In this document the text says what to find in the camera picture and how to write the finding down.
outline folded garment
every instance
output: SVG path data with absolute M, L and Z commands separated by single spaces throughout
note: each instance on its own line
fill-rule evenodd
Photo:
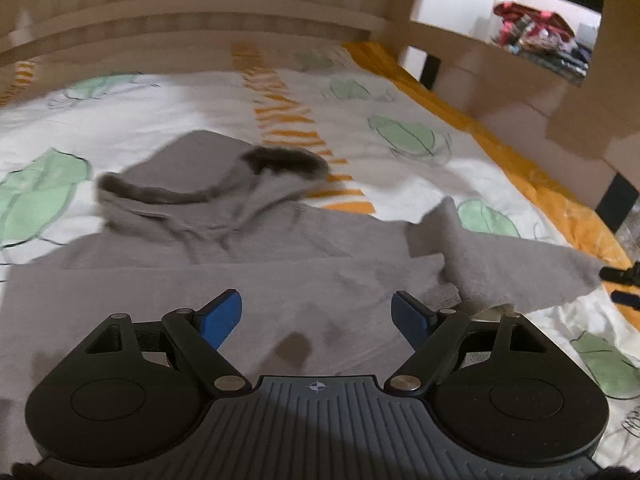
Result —
M 450 198 L 419 224 L 307 206 L 322 158 L 191 132 L 98 181 L 103 231 L 14 266 L 0 310 L 0 416 L 12 460 L 35 460 L 22 407 L 35 384 L 101 320 L 159 319 L 226 288 L 242 323 L 221 352 L 259 374 L 390 375 L 410 347 L 389 315 L 398 289 L 468 314 L 530 312 L 600 285 L 571 248 L 466 230 Z

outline wooden headboard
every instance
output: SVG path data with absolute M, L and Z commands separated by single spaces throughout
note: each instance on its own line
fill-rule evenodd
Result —
M 441 60 L 433 89 L 595 206 L 616 172 L 640 188 L 640 0 L 604 0 L 590 72 L 539 66 L 411 20 L 415 0 L 0 0 L 0 65 L 78 44 L 193 30 L 376 40 Z

